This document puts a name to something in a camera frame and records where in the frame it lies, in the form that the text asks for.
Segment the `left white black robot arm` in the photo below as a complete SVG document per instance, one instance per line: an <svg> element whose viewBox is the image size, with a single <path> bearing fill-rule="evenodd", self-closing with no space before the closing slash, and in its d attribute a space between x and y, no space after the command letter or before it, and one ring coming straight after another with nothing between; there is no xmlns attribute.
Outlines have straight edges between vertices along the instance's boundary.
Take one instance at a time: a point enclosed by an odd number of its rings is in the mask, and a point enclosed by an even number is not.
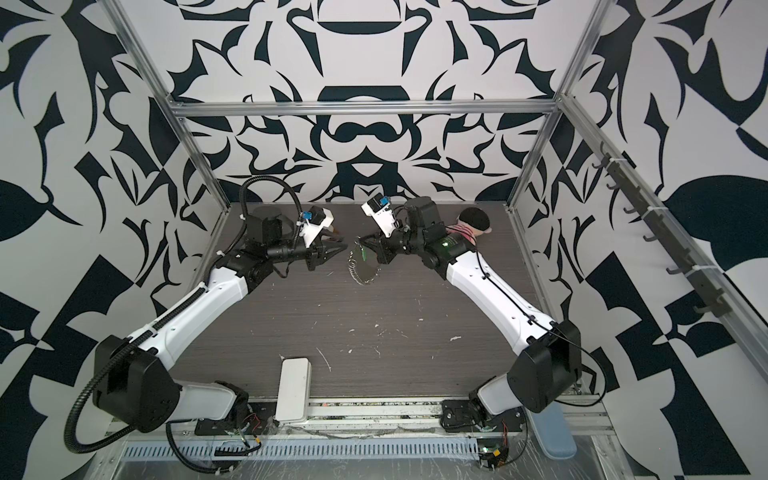
<svg viewBox="0 0 768 480"><path fill-rule="evenodd" d="M334 216L313 206L296 221L278 209L259 207L241 215L232 245L217 255L206 280L169 311L125 338L110 336L96 352L93 378L67 417L64 440L77 453L108 444L84 444L76 437L88 401L125 423L117 440L133 431L151 432L177 421L211 420L241 427L249 414L247 393L227 382L182 382L170 371L184 351L231 306L275 273L278 264L306 263L314 270L345 250L333 234Z"/></svg>

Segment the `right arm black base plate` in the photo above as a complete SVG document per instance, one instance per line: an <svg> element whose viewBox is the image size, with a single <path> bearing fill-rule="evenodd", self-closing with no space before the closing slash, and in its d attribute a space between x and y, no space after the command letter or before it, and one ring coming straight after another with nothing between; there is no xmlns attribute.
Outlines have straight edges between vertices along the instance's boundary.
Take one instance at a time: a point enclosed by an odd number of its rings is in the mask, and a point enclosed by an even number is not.
<svg viewBox="0 0 768 480"><path fill-rule="evenodd" d="M488 413L477 399L447 399L440 403L439 424L448 433L521 432L525 424L521 408L499 415Z"/></svg>

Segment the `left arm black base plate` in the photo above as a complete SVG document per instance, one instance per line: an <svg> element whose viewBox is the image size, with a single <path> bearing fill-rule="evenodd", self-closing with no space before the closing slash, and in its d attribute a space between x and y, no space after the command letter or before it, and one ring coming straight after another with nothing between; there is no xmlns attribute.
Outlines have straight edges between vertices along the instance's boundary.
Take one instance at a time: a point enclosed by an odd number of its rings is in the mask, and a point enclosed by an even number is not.
<svg viewBox="0 0 768 480"><path fill-rule="evenodd" d="M270 419L276 412L275 401L250 402L241 413L231 412L222 420L199 420L195 426L196 436L217 436L263 434L269 426Z"/></svg>

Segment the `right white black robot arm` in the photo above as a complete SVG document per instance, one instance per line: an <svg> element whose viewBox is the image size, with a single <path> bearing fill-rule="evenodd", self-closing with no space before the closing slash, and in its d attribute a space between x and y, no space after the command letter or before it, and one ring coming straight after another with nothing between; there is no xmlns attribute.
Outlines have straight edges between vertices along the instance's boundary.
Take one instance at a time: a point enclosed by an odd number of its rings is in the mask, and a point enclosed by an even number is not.
<svg viewBox="0 0 768 480"><path fill-rule="evenodd" d="M516 357L510 369L474 396L481 411L500 415L523 407L541 413L581 375L581 335L570 322L558 323L508 285L478 249L491 231L488 215L467 207L447 225L429 197L395 206L382 195L363 204L376 232L357 239L349 259L352 278L372 283L381 266L399 255L416 255L429 270L469 298L495 325Z"/></svg>

